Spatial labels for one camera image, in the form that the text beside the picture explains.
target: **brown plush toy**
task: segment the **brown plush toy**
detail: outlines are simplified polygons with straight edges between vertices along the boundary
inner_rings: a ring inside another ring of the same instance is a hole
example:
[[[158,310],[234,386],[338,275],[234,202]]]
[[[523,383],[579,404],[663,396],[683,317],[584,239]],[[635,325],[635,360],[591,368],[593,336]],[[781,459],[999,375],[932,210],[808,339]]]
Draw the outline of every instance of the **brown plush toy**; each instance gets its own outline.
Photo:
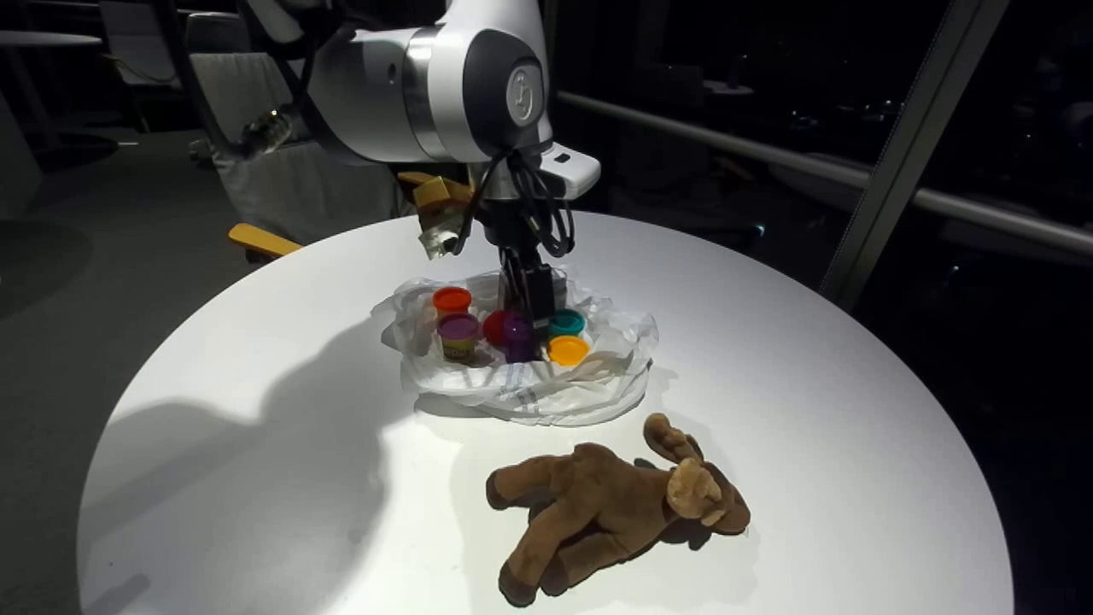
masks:
[[[531,604],[537,588],[563,593],[658,540],[700,543],[709,532],[745,532],[751,511],[740,493],[703,462],[690,434],[653,415],[646,440],[676,467],[628,464],[601,443],[578,443],[573,455],[528,459],[488,476],[493,509],[531,509],[528,530],[503,568],[497,585],[509,604]]]

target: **round white table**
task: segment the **round white table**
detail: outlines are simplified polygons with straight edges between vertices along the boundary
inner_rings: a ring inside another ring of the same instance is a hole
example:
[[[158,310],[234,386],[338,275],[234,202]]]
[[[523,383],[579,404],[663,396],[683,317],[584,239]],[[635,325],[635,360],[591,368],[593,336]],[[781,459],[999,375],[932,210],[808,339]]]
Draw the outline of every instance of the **round white table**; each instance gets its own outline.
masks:
[[[925,386],[790,277],[658,224],[578,215],[563,270],[658,317],[646,404],[551,432],[414,411],[369,310],[427,262],[415,221],[333,235],[230,286],[136,373],[87,467],[80,608],[132,615],[509,611],[527,511],[485,476],[578,440],[653,459],[678,419],[753,509],[745,537],[658,543],[537,611],[1010,615],[982,476]]]

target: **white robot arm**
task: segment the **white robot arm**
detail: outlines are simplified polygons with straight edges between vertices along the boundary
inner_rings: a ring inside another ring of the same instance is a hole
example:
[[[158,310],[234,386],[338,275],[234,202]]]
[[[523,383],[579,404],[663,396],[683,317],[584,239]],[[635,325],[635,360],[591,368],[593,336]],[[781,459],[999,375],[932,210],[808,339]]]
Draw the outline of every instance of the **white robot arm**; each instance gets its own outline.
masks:
[[[250,0],[281,49],[308,42],[296,14],[329,0]],[[364,30],[340,25],[309,49],[309,138],[381,163],[488,163],[538,156],[568,202],[597,181],[597,160],[553,144],[551,79],[537,0],[449,0],[438,25]]]
[[[423,229],[427,254],[461,254],[466,220],[503,254],[506,302],[551,333],[553,275],[573,251],[568,202],[601,163],[551,129],[551,73],[537,0],[448,0],[423,27],[369,30],[333,0],[246,0],[293,92],[256,127],[260,150],[308,129],[343,156],[466,163],[478,196],[453,229]]]

